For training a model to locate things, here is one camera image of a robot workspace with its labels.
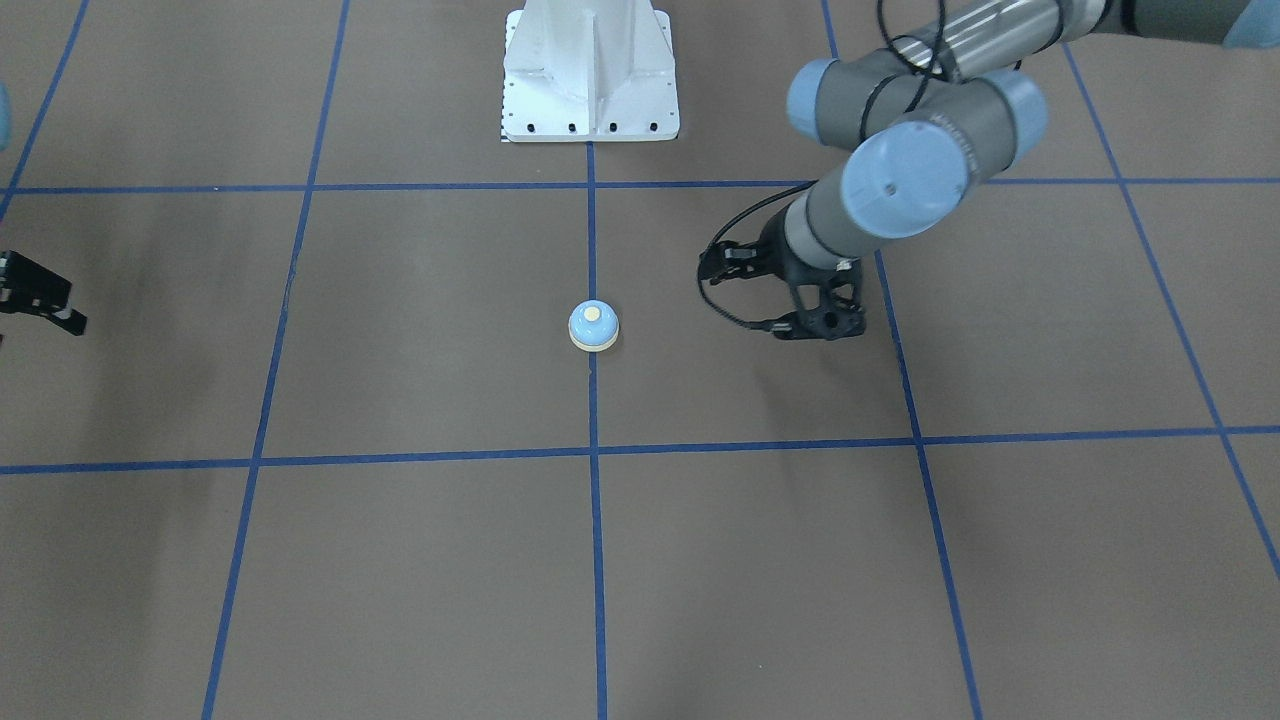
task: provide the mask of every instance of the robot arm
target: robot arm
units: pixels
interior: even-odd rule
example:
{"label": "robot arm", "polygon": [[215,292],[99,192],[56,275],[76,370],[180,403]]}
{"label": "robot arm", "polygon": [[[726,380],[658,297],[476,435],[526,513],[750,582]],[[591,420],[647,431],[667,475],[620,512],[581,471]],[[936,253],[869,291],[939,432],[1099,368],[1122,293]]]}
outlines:
{"label": "robot arm", "polygon": [[[977,0],[942,27],[891,38],[850,63],[815,60],[800,70],[787,95],[791,124],[852,155],[788,192],[800,196],[756,242],[721,241],[726,225],[700,259],[699,288],[773,274],[791,288],[795,309],[748,323],[712,304],[721,314],[782,340],[861,334],[859,260],[932,228],[1043,137],[1043,94],[1001,68],[1091,32],[1274,47],[1280,0]],[[922,86],[919,73],[945,82]],[[800,299],[805,286],[817,290],[813,307]]]}

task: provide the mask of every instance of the brown floor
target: brown floor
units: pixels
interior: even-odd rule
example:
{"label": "brown floor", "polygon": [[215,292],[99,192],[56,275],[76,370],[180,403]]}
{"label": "brown floor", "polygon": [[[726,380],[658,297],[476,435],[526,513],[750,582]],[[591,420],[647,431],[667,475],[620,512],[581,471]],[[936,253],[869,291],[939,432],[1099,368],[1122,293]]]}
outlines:
{"label": "brown floor", "polygon": [[0,249],[90,316],[0,316],[0,717],[1277,716],[1280,51],[1028,59],[782,343],[696,256],[874,4],[663,0],[680,138],[588,149],[498,142],[517,3],[0,5]]}

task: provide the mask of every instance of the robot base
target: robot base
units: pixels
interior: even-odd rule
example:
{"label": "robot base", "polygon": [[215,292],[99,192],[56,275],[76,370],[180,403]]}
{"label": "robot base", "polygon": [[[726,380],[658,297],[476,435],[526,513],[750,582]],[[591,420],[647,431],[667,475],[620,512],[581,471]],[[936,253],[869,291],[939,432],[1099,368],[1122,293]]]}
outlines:
{"label": "robot base", "polygon": [[671,18],[649,0],[529,0],[507,17],[511,142],[641,142],[680,132]]}

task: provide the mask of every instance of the black cable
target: black cable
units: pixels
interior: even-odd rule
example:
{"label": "black cable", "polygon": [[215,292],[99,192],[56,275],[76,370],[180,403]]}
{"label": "black cable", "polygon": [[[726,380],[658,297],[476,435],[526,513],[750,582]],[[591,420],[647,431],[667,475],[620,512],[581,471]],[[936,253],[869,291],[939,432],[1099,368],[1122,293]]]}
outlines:
{"label": "black cable", "polygon": [[884,41],[884,45],[888,49],[888,51],[892,53],[893,56],[897,58],[900,63],[902,63],[904,65],[906,65],[908,69],[911,70],[911,74],[920,74],[920,86],[915,88],[915,95],[911,97],[911,101],[908,102],[904,113],[910,113],[911,110],[915,110],[915,108],[920,104],[920,100],[924,97],[924,91],[928,87],[931,79],[940,79],[943,82],[947,81],[946,74],[941,72],[942,69],[941,53],[942,53],[942,45],[946,41],[946,31],[947,31],[946,0],[938,0],[937,22],[938,22],[938,32],[933,36],[933,47],[931,47],[929,51],[929,65],[927,68],[922,68],[920,65],[916,65],[915,63],[909,60],[906,55],[902,55],[902,51],[897,49],[897,45],[895,45],[895,42],[899,38],[890,37],[888,23],[884,20],[884,0],[876,0],[876,26],[879,28],[881,40]]}
{"label": "black cable", "polygon": [[[771,195],[769,197],[765,197],[764,200],[760,200],[755,205],[751,205],[746,210],[742,210],[741,213],[739,213],[737,215],[735,215],[732,220],[724,223],[724,227],[722,227],[719,229],[719,232],[716,233],[716,237],[713,237],[712,241],[709,243],[707,243],[707,250],[703,251],[703,255],[705,255],[707,252],[710,252],[712,250],[714,250],[716,249],[716,243],[719,242],[721,238],[724,237],[728,233],[728,231],[733,229],[733,227],[736,224],[739,224],[742,220],[745,220],[749,215],[751,215],[753,213],[755,213],[760,208],[764,208],[765,205],[771,205],[773,202],[777,202],[778,200],[782,200],[783,197],[791,197],[792,195],[796,195],[799,192],[804,192],[804,191],[809,190],[810,187],[813,187],[813,183],[815,183],[815,182],[818,182],[818,181],[809,181],[806,183],[797,184],[795,187],[788,187],[788,188],[783,190],[782,192],[778,192],[776,195]],[[764,332],[769,332],[773,328],[773,323],[774,323],[773,320],[744,320],[744,319],[739,318],[737,315],[735,315],[735,314],[730,313],[728,310],[726,310],[726,309],[721,307],[719,305],[717,305],[710,297],[707,296],[707,288],[703,287],[703,278],[701,278],[701,275],[698,277],[698,295],[703,296],[703,302],[705,302],[708,307],[710,307],[712,310],[716,310],[716,313],[718,313],[722,318],[724,318],[726,320],[728,320],[728,322],[731,322],[731,323],[733,323],[733,324],[736,324],[739,327],[746,328],[749,331],[764,331]]]}

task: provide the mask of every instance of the blue tape line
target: blue tape line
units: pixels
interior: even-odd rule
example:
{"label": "blue tape line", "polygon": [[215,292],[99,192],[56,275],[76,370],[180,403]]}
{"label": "blue tape line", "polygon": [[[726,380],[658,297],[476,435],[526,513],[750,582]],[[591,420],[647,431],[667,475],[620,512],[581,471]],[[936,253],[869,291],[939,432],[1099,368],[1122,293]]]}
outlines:
{"label": "blue tape line", "polygon": [[397,462],[460,462],[470,460],[524,460],[536,457],[586,457],[589,447],[535,447],[521,450],[457,450],[440,452],[387,452],[369,455],[310,455],[264,457],[264,468],[314,468],[320,465],[385,465]]}
{"label": "blue tape line", "polygon": [[924,482],[924,497],[929,505],[929,521],[933,524],[933,541],[938,548],[938,562],[942,566],[942,582],[947,591],[947,605],[951,607],[951,624],[955,626],[956,647],[960,651],[960,665],[964,669],[965,687],[969,689],[969,707],[974,720],[982,720],[982,700],[978,696],[978,680],[973,671],[973,660],[969,656],[969,639],[964,629],[964,618],[960,614],[960,598],[956,594],[955,578],[951,574],[951,555],[947,552],[947,538],[942,529],[942,515],[938,511],[938,500],[933,492],[933,474],[929,471],[929,459],[924,451],[924,438],[920,434],[920,416],[915,409],[915,393],[911,391],[911,375],[906,370],[906,354],[902,351],[902,336],[897,327],[897,314],[893,311],[893,293],[890,291],[888,273],[884,269],[884,256],[876,251],[876,273],[879,275],[881,292],[884,296],[884,313],[888,318],[890,334],[893,338],[893,350],[897,354],[897,368],[902,375],[902,396],[906,400],[906,414],[911,421],[911,439],[915,446],[915,460],[920,468],[920,478]]}
{"label": "blue tape line", "polygon": [[741,179],[741,181],[600,181],[600,190],[664,190],[664,188],[716,188],[716,187],[795,187],[803,179]]}
{"label": "blue tape line", "polygon": [[1124,178],[1125,184],[1277,184],[1280,178]]}
{"label": "blue tape line", "polygon": [[[596,190],[795,187],[797,179],[739,181],[598,181]],[[1126,184],[1280,184],[1280,178],[1125,178]],[[992,178],[986,184],[1119,184],[1115,178]],[[315,192],[429,192],[438,190],[584,190],[586,182],[383,182],[317,183]],[[12,195],[227,195],[237,192],[306,192],[306,184],[175,184],[110,187],[17,187]]]}
{"label": "blue tape line", "polygon": [[19,187],[14,195],[223,195],[233,192],[303,192],[305,184],[173,184],[134,187]]}
{"label": "blue tape line", "polygon": [[81,24],[84,22],[84,13],[88,10],[88,0],[81,0],[79,10],[76,12],[76,20],[72,23],[72,32],[67,36],[67,45],[63,46],[63,56],[58,59],[58,68],[54,70],[54,78],[49,83],[49,90],[45,91],[45,100],[40,104],[40,111],[36,113],[36,120],[31,124],[31,132],[27,133],[27,143],[22,146],[22,155],[18,156],[18,164],[13,169],[13,176],[9,178],[9,187],[5,190],[4,199],[0,200],[0,220],[4,219],[5,214],[9,211],[9,204],[13,202],[14,190],[18,187],[18,182],[22,181],[22,173],[27,169],[27,160],[31,159],[31,150],[36,146],[36,137],[40,136],[40,128],[45,124],[45,117],[49,115],[49,106],[54,101],[54,94],[58,92],[58,85],[63,82],[63,73],[67,70],[67,63],[72,58],[72,50],[76,47],[76,40],[79,37]]}
{"label": "blue tape line", "polygon": [[140,462],[64,462],[54,465],[4,465],[0,475],[60,475],[72,473],[145,473],[150,470],[244,469],[248,459],[152,460]]}
{"label": "blue tape line", "polygon": [[244,500],[241,501],[239,523],[236,525],[236,546],[232,548],[232,565],[227,573],[227,591],[223,593],[223,611],[218,618],[218,639],[214,641],[214,657],[209,664],[209,684],[205,685],[205,703],[201,720],[212,720],[214,701],[218,698],[218,680],[223,674],[223,659],[227,651],[227,635],[232,626],[232,609],[236,606],[236,589],[239,585],[239,568],[244,559],[244,541],[248,538],[248,518],[253,509],[253,493],[257,489],[257,466],[248,470],[244,480]]}
{"label": "blue tape line", "polygon": [[1153,428],[1140,430],[1069,430],[1061,433],[1007,433],[989,436],[934,436],[924,445],[1001,445],[1015,442],[1079,442],[1166,437],[1215,437],[1216,428]]}
{"label": "blue tape line", "polygon": [[1192,372],[1196,375],[1196,383],[1199,386],[1201,395],[1204,397],[1204,405],[1208,407],[1208,414],[1213,419],[1213,427],[1217,429],[1219,437],[1222,442],[1222,451],[1226,454],[1228,461],[1231,464],[1231,471],[1235,474],[1236,484],[1240,486],[1240,495],[1244,496],[1244,502],[1249,509],[1249,515],[1253,516],[1253,524],[1258,530],[1260,538],[1262,539],[1262,546],[1266,548],[1267,557],[1271,560],[1271,570],[1275,573],[1276,579],[1280,579],[1280,555],[1276,553],[1275,542],[1271,539],[1271,533],[1267,530],[1266,520],[1258,510],[1258,503],[1253,497],[1253,489],[1249,487],[1249,480],[1244,477],[1244,470],[1236,460],[1235,448],[1231,446],[1231,437],[1226,432],[1222,416],[1217,410],[1217,404],[1213,401],[1213,393],[1210,392],[1208,382],[1204,379],[1204,372],[1201,368],[1199,359],[1197,359],[1196,350],[1192,347],[1190,336],[1187,334],[1187,327],[1183,325],[1181,315],[1178,313],[1178,305],[1174,302],[1174,296],[1169,290],[1169,284],[1165,282],[1165,273],[1160,269],[1160,261],[1156,259],[1156,252],[1151,246],[1149,238],[1147,237],[1147,228],[1142,222],[1142,215],[1138,213],[1138,206],[1134,204],[1133,195],[1129,192],[1129,184],[1124,173],[1120,172],[1120,163],[1116,161],[1115,152],[1111,149],[1111,141],[1107,138],[1107,132],[1102,127],[1102,118],[1098,115],[1097,106],[1089,96],[1089,88],[1084,85],[1084,76],[1080,74],[1080,68],[1075,63],[1075,55],[1071,54],[1071,49],[1066,45],[1062,45],[1062,51],[1066,55],[1068,65],[1071,68],[1071,74],[1075,77],[1075,83],[1080,88],[1080,95],[1084,97],[1084,105],[1089,110],[1089,118],[1093,119],[1093,127],[1097,129],[1098,140],[1102,141],[1102,150],[1107,155],[1107,161],[1111,163],[1111,172],[1115,173],[1116,179],[1119,181],[1120,193],[1124,196],[1125,205],[1129,208],[1129,218],[1133,220],[1133,227],[1138,232],[1138,240],[1142,242],[1142,250],[1147,255],[1147,263],[1151,265],[1151,272],[1156,278],[1156,284],[1160,287],[1160,295],[1165,300],[1165,307],[1169,310],[1169,316],[1174,320],[1174,328],[1178,331],[1178,340],[1183,343],[1183,351],[1187,354],[1187,360],[1192,365]]}
{"label": "blue tape line", "polygon": [[991,178],[984,184],[1116,184],[1115,178]]}
{"label": "blue tape line", "polygon": [[1280,433],[1280,425],[1238,425],[1226,428],[1233,436],[1271,436]]}
{"label": "blue tape line", "polygon": [[582,190],[585,182],[347,182],[315,184],[316,192],[394,192],[430,190]]}
{"label": "blue tape line", "polygon": [[904,447],[911,438],[792,439],[769,442],[690,442],[668,445],[614,445],[600,447],[600,455],[677,455],[694,452],[762,452],[786,450],[838,450],[855,447]]}
{"label": "blue tape line", "polygon": [[262,448],[266,445],[266,429],[271,419],[271,401],[275,396],[275,380],[280,369],[280,355],[284,350],[284,333],[289,322],[289,296],[293,292],[293,281],[298,274],[298,256],[302,254],[302,241],[307,231],[307,217],[311,213],[312,187],[315,186],[316,173],[320,168],[320,155],[324,151],[325,127],[329,120],[329,106],[333,102],[334,83],[338,78],[338,64],[342,59],[342,42],[347,33],[349,10],[351,0],[343,0],[342,12],[338,15],[338,29],[333,41],[333,55],[329,60],[329,77],[325,83],[324,100],[320,104],[320,119],[316,124],[315,145],[311,150],[307,190],[302,196],[302,208],[298,211],[298,228],[293,237],[293,250],[289,254],[289,272],[284,281],[280,315],[275,327],[275,342],[271,347],[271,363],[266,373],[266,387],[262,391],[262,409],[259,416],[257,434],[253,438],[253,455],[251,457],[248,478],[244,482],[244,501],[241,505],[241,518],[236,530],[236,546],[232,551],[232,564],[227,577],[227,593],[223,597],[223,612],[218,623],[218,639],[214,642],[214,656],[209,667],[209,684],[205,688],[205,703],[201,712],[202,720],[212,720],[214,703],[218,700],[218,683],[221,678],[223,657],[227,652],[227,637],[230,632],[232,611],[236,607],[236,589],[239,584],[241,562],[244,556],[244,543],[248,538],[250,516],[253,511],[253,495],[257,489],[259,468],[262,459]]}
{"label": "blue tape line", "polygon": [[604,605],[604,525],[600,511],[600,423],[599,364],[594,352],[588,354],[588,409],[591,460],[591,560],[595,580],[595,714],[598,720],[609,716],[608,651],[605,644]]}
{"label": "blue tape line", "polygon": [[[1280,425],[1240,425],[1225,428],[1233,436],[1280,434]],[[1170,437],[1215,437],[1216,428],[1152,428],[1135,430],[1069,430],[1059,433],[1004,433],[983,436],[922,436],[925,446],[1010,445],[1038,442],[1102,442],[1112,439],[1152,439]],[[768,442],[704,442],[600,446],[602,456],[686,455],[701,452],[764,452],[796,450],[849,450],[911,447],[910,437],[792,439]],[[225,457],[210,460],[155,460],[138,462],[67,462],[50,465],[0,465],[0,475],[58,475],[76,473],[143,473],[151,470],[200,470],[216,468],[319,468],[325,465],[380,465],[398,462],[465,462],[474,460],[521,460],[539,457],[588,457],[590,447],[529,447],[513,450],[445,450],[434,452],[385,452],[361,455],[291,455],[278,457]]]}
{"label": "blue tape line", "polygon": [[595,143],[586,143],[586,297],[595,296]]}
{"label": "blue tape line", "polygon": [[836,26],[831,22],[831,4],[827,0],[822,0],[822,20],[827,24],[827,47],[831,50],[831,56],[838,60],[840,49],[836,45]]}

